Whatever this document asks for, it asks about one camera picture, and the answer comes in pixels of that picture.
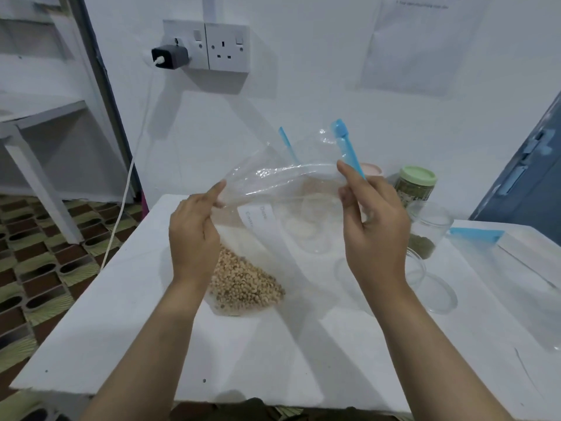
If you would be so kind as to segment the person's left hand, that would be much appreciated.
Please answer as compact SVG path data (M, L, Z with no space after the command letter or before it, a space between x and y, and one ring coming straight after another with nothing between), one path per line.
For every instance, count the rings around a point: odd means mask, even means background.
M207 192L190 195L172 213L169 223L169 244L173 278L208 287L219 254L204 254L204 212L220 205L219 196L226 181L214 184Z

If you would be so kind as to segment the clear zip bag blue slider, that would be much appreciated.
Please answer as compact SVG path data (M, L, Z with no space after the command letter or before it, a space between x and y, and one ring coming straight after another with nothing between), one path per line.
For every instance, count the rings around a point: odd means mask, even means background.
M330 296L334 280L323 274L344 255L338 189L346 181L337 161L363 176L341 119L294 143L282 127L279 134L282 145L267 145L228 173L212 213L221 245L284 288L277 305Z

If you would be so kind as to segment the person's left forearm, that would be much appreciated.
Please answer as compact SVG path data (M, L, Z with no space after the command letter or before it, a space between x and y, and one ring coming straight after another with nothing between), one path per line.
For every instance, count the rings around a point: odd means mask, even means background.
M175 276L80 421L167 421L210 282Z

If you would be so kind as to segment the person's right forearm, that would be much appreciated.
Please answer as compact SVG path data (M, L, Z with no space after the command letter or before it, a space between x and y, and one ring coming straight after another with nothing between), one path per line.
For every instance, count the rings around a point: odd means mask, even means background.
M515 421L403 276L357 276L415 421Z

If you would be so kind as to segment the beige beans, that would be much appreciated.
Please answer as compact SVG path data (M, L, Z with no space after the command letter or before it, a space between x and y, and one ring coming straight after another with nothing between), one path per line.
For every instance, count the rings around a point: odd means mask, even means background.
M238 317L281 303L285 290L269 273L221 245L206 301L214 313Z

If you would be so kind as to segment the green lid jar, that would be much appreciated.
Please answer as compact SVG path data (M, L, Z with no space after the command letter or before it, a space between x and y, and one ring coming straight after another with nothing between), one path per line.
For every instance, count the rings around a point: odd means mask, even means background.
M436 174L426 168L405 165L394 184L397 195L406 208L414 201L427 201L438 182Z

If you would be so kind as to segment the clear open jar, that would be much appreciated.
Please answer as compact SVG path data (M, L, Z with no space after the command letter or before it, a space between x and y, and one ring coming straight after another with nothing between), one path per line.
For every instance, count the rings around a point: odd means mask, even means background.
M428 237L436 247L454 221L445 208L431 201L411 202L406 212L411 221L410 233Z

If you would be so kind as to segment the clear round lid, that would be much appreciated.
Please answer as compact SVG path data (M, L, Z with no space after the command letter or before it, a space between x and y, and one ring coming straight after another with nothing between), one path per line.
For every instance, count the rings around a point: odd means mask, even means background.
M452 287L434 273L416 272L410 286L427 311L447 315L458 306L458 298Z

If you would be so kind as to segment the blue door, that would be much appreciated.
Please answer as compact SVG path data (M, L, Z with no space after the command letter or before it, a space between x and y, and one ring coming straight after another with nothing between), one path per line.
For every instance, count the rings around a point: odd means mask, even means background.
M561 217L561 91L469 220L536 226Z

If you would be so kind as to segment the black charger plug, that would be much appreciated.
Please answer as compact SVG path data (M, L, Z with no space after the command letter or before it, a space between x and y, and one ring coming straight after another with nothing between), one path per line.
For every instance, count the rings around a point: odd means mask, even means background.
M190 63L187 48L175 44L166 44L151 49L151 57L157 68L177 70Z

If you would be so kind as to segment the white paper sheet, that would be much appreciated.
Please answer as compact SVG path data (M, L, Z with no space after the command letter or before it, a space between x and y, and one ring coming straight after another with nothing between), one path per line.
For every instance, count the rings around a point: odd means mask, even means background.
M359 87L442 98L492 0L382 0Z

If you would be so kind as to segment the empty clear zip bag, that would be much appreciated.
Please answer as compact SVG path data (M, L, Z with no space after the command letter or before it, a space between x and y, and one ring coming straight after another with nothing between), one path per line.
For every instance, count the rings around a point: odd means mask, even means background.
M469 220L456 220L446 236L537 343L547 351L561 352L561 291L498 247L505 232L547 238L530 226Z

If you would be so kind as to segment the white box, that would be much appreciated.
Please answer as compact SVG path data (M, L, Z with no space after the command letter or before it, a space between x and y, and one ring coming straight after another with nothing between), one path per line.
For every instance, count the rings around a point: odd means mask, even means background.
M561 247L557 244L535 233L512 235L505 232L497 245L561 291Z

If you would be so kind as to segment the white shelf unit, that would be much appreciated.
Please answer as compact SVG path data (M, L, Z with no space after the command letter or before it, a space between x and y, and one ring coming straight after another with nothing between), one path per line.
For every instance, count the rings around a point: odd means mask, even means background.
M64 200L131 200L129 166L84 0L0 0L0 192L38 197L76 244Z

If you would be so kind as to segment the white wall socket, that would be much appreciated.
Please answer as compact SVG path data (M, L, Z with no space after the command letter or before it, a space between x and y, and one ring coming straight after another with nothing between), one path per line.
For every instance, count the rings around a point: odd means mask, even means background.
M171 45L172 69L209 70L205 24L196 20L163 20L166 46Z
M248 74L250 29L246 25L206 23L209 70Z

